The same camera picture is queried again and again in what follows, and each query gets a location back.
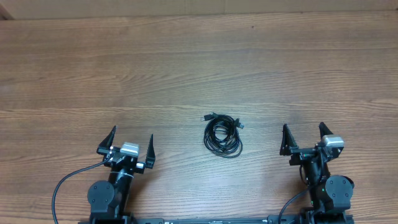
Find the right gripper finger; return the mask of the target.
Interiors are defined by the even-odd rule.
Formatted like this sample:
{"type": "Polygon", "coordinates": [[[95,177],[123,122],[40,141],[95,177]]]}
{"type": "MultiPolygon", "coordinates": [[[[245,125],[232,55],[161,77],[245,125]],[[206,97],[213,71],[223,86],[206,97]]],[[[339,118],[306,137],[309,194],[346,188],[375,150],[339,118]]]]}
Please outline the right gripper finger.
{"type": "Polygon", "coordinates": [[[282,128],[282,142],[280,146],[280,155],[289,156],[293,150],[298,149],[298,145],[289,129],[288,124],[284,124],[282,128]]]}
{"type": "Polygon", "coordinates": [[[318,127],[320,130],[321,139],[326,135],[333,135],[333,133],[330,131],[330,129],[327,127],[327,125],[324,122],[321,122],[318,127]]]}

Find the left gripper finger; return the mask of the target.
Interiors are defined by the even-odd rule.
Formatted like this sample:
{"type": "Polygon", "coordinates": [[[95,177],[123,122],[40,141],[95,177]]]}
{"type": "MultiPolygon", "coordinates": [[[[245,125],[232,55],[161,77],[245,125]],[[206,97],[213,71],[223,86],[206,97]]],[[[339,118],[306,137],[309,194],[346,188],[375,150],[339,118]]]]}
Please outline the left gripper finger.
{"type": "Polygon", "coordinates": [[[151,134],[151,136],[150,136],[149,145],[148,145],[148,149],[147,149],[146,160],[147,161],[154,161],[155,160],[153,134],[151,134]]]}
{"type": "Polygon", "coordinates": [[[114,136],[116,134],[117,126],[114,126],[110,133],[99,144],[99,149],[109,149],[112,146],[114,136]]]}

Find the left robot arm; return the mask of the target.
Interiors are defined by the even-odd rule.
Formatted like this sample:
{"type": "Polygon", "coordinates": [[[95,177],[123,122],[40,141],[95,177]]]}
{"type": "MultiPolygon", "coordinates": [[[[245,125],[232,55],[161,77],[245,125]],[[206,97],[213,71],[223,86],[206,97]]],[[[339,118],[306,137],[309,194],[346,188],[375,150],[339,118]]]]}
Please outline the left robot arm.
{"type": "Polygon", "coordinates": [[[89,223],[137,223],[134,215],[126,211],[134,174],[142,174],[155,164],[153,138],[150,138],[144,162],[139,160],[139,145],[125,142],[113,145],[116,127],[102,140],[97,153],[103,156],[102,165],[111,169],[108,180],[90,186],[87,199],[90,203],[89,223]]]}

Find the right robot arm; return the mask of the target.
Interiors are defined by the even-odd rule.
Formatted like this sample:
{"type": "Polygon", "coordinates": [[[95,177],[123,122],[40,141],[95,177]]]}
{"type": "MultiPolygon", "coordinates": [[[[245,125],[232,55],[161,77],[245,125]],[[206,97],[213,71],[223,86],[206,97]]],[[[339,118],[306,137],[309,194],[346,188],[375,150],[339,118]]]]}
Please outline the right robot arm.
{"type": "Polygon", "coordinates": [[[289,164],[299,166],[300,179],[306,189],[293,196],[281,208],[277,223],[353,223],[351,208],[354,182],[344,175],[331,175],[327,163],[342,153],[345,142],[333,134],[325,123],[319,124],[320,141],[313,147],[300,148],[289,126],[283,125],[281,156],[289,156],[289,164]],[[301,209],[298,215],[284,215],[287,207],[298,198],[309,194],[311,207],[301,209]]]}

